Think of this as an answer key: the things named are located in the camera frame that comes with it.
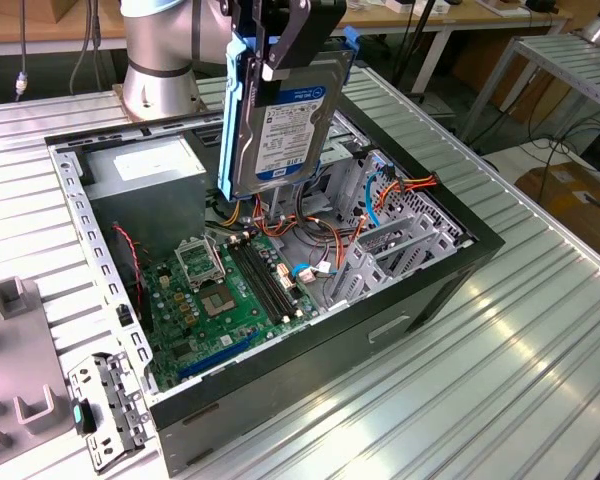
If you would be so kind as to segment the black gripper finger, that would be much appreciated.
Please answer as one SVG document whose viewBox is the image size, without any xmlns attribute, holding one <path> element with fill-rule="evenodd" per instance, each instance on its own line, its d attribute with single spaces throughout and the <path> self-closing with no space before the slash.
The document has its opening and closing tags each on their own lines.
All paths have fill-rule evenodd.
<svg viewBox="0 0 600 480">
<path fill-rule="evenodd" d="M 304 30 L 310 14 L 309 1 L 263 2 L 263 80 L 285 79 L 292 69 L 310 64 L 310 52 L 304 46 Z"/>
</svg>

